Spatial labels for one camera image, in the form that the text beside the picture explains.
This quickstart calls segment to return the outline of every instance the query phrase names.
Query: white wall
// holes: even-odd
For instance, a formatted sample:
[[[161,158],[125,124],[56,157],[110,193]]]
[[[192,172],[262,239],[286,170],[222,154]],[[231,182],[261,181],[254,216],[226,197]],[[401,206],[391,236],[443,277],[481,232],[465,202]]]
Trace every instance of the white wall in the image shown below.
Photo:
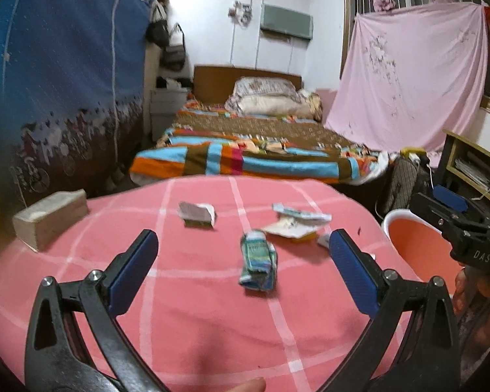
[[[169,24],[180,23],[186,35],[188,66],[181,74],[190,75],[194,65],[235,65],[285,73],[303,74],[307,43],[293,44],[267,39],[260,33],[262,0],[252,2],[252,22],[246,28],[227,16],[235,0],[170,0]],[[250,0],[239,0],[248,3]],[[264,0],[266,3],[309,13],[310,0]]]
[[[490,152],[490,113],[480,110],[465,136]]]
[[[343,0],[310,0],[314,38],[309,44],[303,71],[305,87],[337,90],[343,46]]]

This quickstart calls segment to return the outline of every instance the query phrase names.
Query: black handbag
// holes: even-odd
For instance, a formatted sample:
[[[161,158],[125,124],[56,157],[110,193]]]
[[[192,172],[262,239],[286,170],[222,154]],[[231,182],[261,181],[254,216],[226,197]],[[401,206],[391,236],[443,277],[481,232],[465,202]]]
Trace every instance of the black handbag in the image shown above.
[[[173,72],[180,72],[185,66],[187,52],[185,49],[185,34],[176,23],[170,33],[169,45],[161,54],[160,66]]]
[[[167,19],[163,16],[160,7],[157,6],[153,13],[153,21],[149,23],[147,31],[145,31],[145,38],[150,43],[164,49],[169,45],[169,37]]]

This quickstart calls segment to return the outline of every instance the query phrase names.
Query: wooden headboard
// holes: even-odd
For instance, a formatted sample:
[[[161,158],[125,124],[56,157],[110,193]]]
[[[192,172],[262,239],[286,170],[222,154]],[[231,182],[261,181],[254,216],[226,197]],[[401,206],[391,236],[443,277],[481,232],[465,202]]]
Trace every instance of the wooden headboard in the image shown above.
[[[194,67],[194,95],[204,104],[224,104],[234,91],[234,84],[242,77],[283,78],[302,87],[302,78],[268,70],[233,68],[230,66]]]

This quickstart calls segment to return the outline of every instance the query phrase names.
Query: wardrobe cover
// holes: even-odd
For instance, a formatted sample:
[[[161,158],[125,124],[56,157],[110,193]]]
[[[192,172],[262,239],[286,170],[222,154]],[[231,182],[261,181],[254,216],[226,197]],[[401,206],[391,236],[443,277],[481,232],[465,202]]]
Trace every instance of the wardrobe cover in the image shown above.
[[[93,190],[141,141],[149,13],[143,0],[0,0],[0,169],[14,199]]]

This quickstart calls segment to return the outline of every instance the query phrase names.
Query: blue gripper pad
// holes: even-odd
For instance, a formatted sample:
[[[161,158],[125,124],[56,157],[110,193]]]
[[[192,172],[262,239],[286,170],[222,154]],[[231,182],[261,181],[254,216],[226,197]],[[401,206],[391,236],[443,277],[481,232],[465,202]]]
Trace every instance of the blue gripper pad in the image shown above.
[[[343,229],[330,234],[329,253],[359,312],[374,318],[384,287],[379,266],[370,255],[362,253]]]
[[[434,199],[439,200],[444,205],[456,210],[457,212],[466,212],[468,210],[468,202],[464,197],[456,194],[443,186],[434,187]]]
[[[116,317],[125,314],[147,273],[158,256],[158,236],[151,230],[143,230],[129,249],[114,260],[107,271],[113,266],[116,273],[108,285],[108,312]]]

